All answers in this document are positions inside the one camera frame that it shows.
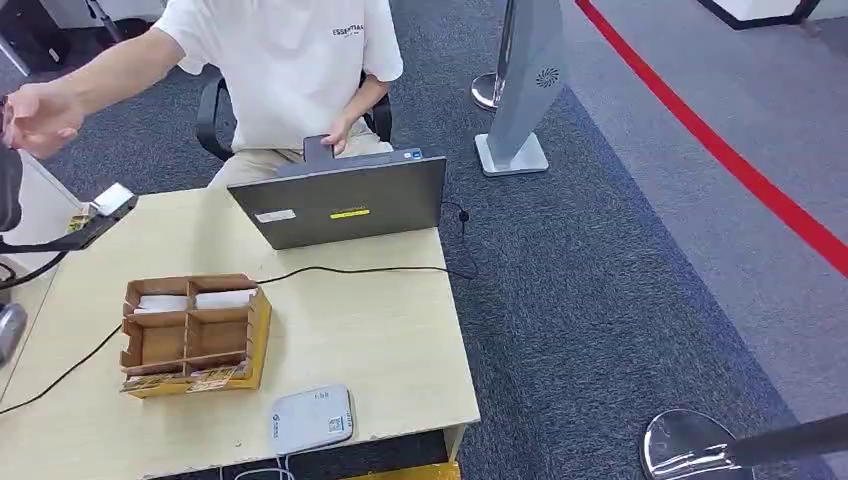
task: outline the cardboard organizer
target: cardboard organizer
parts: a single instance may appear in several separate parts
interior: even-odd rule
[[[200,293],[256,289],[238,308],[195,308]],[[133,313],[142,295],[186,295],[184,311]],[[139,398],[205,390],[259,388],[271,304],[245,275],[136,280],[127,285],[121,352],[122,391]]]

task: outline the gray device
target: gray device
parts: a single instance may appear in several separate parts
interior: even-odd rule
[[[0,310],[0,367],[15,353],[26,328],[27,315],[24,307],[17,303],[4,305]]]
[[[276,250],[438,226],[445,157],[409,149],[282,167],[228,190]]]
[[[303,158],[308,158],[309,162],[330,162],[336,158],[336,153],[332,145],[324,145],[321,140],[329,137],[329,135],[316,135],[314,137],[306,137],[303,139]]]

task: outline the hand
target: hand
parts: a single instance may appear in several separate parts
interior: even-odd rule
[[[55,82],[27,84],[6,98],[3,143],[47,158],[76,138],[83,118],[76,98]]]
[[[324,137],[321,143],[324,145],[333,145],[333,153],[341,155],[347,148],[347,136],[350,134],[350,129],[353,127],[353,122],[345,118],[343,115],[336,117],[330,125],[328,137]]]

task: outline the white t-shirt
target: white t-shirt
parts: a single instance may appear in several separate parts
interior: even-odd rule
[[[199,74],[217,66],[238,120],[233,149],[302,148],[327,133],[360,73],[403,72],[389,0],[170,0],[154,25]]]

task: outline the floor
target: floor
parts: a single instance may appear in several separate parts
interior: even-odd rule
[[[595,5],[848,240],[848,58],[797,27],[733,32],[694,0]],[[393,142],[448,156],[446,195],[472,220],[463,241],[445,216],[447,261],[480,267],[453,282],[483,417],[463,444],[464,478],[639,478],[640,433],[667,408],[709,413],[739,435],[846,411],[848,282],[680,126],[576,6],[564,3],[569,89],[537,129],[551,170],[501,179],[480,173],[471,139],[491,115],[469,105],[468,85],[494,66],[503,1],[392,7],[406,59]],[[139,193],[203,186],[219,163],[192,129],[212,74],[172,72],[95,115],[48,168],[82,199],[115,180]],[[438,435],[393,442],[292,467],[338,478],[444,456]],[[848,479],[848,462],[770,465],[760,478]]]
[[[848,57],[848,17],[818,20],[818,35],[833,51]]]

